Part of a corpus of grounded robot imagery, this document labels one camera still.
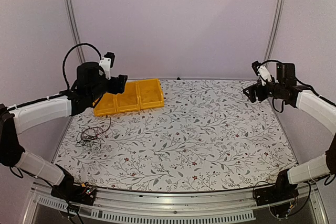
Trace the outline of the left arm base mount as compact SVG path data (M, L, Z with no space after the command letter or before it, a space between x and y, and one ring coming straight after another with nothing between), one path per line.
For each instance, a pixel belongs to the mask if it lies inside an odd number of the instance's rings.
M53 186L51 195L53 197L75 202L83 205L92 206L97 194L97 187L89 185L88 182L76 184L71 180L61 182L57 186Z

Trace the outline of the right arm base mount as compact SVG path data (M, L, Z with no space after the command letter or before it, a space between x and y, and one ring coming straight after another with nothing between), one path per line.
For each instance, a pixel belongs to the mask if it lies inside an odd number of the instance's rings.
M285 186L277 189L275 185L268 184L266 187L253 187L253 199L257 206L268 205L271 214L276 218L287 218L298 203L297 185Z

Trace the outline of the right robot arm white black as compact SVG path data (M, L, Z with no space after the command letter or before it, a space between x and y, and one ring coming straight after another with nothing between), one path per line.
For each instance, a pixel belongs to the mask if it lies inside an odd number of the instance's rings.
M276 63L276 77L266 68L266 63L269 62ZM255 61L251 67L259 80L243 89L250 102L279 99L282 106L290 105L307 113L335 135L335 104L319 95L311 85L301 82L296 77L293 63L278 60ZM297 184L331 175L335 175L335 139L321 156L279 172L271 196L276 201L282 201Z

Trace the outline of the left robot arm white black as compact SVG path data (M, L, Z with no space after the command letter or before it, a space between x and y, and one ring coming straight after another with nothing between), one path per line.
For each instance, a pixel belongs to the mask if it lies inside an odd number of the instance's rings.
M111 76L111 64L86 62L77 67L72 86L51 97L44 97L10 108L1 105L1 164L16 167L43 179L67 200L78 195L73 177L63 168L25 150L18 135L24 131L58 118L67 118L94 108L104 94L122 94L128 80L126 75Z

